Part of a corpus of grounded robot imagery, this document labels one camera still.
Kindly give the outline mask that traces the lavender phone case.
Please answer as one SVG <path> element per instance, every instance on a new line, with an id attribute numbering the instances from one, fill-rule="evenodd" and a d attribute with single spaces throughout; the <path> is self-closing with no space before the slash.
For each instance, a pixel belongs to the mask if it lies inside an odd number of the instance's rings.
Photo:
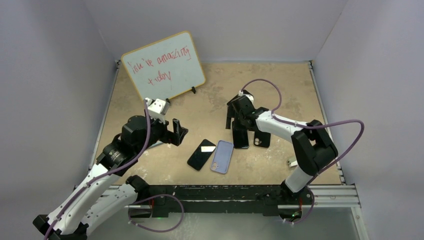
<path id="1" fill-rule="evenodd" d="M 230 165 L 234 145 L 232 142 L 219 140 L 210 165 L 210 170 L 219 174 L 226 174 Z"/>

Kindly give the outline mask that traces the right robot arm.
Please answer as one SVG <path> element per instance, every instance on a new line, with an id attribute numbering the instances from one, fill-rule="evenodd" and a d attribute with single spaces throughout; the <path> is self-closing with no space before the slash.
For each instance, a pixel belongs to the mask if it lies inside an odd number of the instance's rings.
<path id="1" fill-rule="evenodd" d="M 282 182 L 280 196 L 288 204 L 300 198 L 301 191 L 338 156 L 328 132 L 318 120 L 299 122 L 275 115 L 265 107 L 255 108 L 253 96 L 241 93 L 227 103 L 226 129 L 232 131 L 236 149 L 249 147 L 248 132 L 254 132 L 258 145 L 267 148 L 271 136 L 292 144 L 297 166 Z"/>

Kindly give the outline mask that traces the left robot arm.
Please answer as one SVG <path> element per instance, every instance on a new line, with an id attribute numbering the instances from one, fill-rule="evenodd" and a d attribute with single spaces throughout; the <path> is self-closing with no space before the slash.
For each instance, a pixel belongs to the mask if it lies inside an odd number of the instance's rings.
<path id="1" fill-rule="evenodd" d="M 121 133 L 104 147 L 95 165 L 71 195 L 49 214 L 39 214 L 32 224 L 46 240 L 85 240 L 105 220 L 123 207 L 136 203 L 152 204 L 156 198 L 151 186 L 140 176 L 129 176 L 115 192 L 105 198 L 102 194 L 156 142 L 179 146 L 188 129 L 173 119 L 135 115 L 123 125 Z"/>

